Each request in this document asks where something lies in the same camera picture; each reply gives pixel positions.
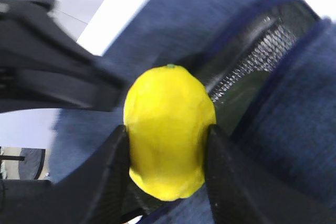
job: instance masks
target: mesh panel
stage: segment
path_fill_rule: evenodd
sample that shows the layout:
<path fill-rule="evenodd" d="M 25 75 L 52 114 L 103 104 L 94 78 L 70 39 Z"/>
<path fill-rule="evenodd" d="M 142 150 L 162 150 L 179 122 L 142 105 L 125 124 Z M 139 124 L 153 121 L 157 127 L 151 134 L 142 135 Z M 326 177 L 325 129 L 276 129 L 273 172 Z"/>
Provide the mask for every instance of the mesh panel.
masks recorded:
<path fill-rule="evenodd" d="M 212 89 L 209 93 L 211 100 L 216 102 L 237 81 L 251 72 L 272 72 L 295 41 L 295 36 L 282 25 L 267 31 L 247 57 Z"/>

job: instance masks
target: black plastic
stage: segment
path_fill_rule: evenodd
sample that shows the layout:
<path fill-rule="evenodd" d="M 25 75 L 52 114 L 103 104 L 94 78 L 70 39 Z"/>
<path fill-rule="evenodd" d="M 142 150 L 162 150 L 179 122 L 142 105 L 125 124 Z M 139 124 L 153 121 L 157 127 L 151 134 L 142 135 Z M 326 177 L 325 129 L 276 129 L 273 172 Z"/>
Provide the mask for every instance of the black plastic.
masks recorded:
<path fill-rule="evenodd" d="M 122 216 L 121 209 L 129 167 L 129 140 L 121 125 L 59 184 L 35 197 L 22 197 L 16 206 L 6 208 L 0 215 L 0 223 L 120 224 L 121 219 L 132 217 L 130 212 Z"/>
<path fill-rule="evenodd" d="M 34 108 L 111 111 L 121 78 L 48 16 L 53 0 L 0 0 L 0 112 Z"/>
<path fill-rule="evenodd" d="M 246 157 L 218 125 L 209 127 L 205 183 L 216 224 L 330 224 L 336 214 Z"/>

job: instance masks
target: lemon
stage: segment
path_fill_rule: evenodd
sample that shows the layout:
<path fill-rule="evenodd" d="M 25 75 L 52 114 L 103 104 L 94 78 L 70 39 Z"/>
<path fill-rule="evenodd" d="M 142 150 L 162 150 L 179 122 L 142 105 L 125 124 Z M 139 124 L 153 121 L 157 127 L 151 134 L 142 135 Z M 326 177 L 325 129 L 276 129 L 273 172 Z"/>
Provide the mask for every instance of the lemon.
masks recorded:
<path fill-rule="evenodd" d="M 153 68 L 135 81 L 124 104 L 132 180 L 165 201 L 187 198 L 204 183 L 207 128 L 215 109 L 185 68 Z"/>

